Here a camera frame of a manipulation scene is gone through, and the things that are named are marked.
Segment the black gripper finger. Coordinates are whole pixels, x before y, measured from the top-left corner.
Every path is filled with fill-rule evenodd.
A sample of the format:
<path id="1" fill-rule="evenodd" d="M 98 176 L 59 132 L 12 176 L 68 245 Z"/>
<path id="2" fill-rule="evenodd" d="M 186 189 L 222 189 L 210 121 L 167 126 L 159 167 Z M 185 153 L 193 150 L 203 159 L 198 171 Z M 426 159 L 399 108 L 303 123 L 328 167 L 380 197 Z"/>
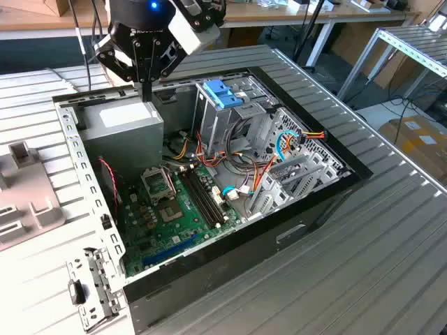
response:
<path id="1" fill-rule="evenodd" d="M 183 47 L 177 42 L 162 43 L 154 41 L 152 53 L 146 70 L 146 101 L 152 100 L 152 84 L 160 78 L 166 78 L 185 58 Z"/>
<path id="2" fill-rule="evenodd" d="M 117 58 L 111 38 L 103 38 L 94 45 L 95 56 L 109 71 L 125 82 L 132 82 L 142 101 L 147 100 L 147 74 L 144 63 L 134 56 L 128 65 Z"/>

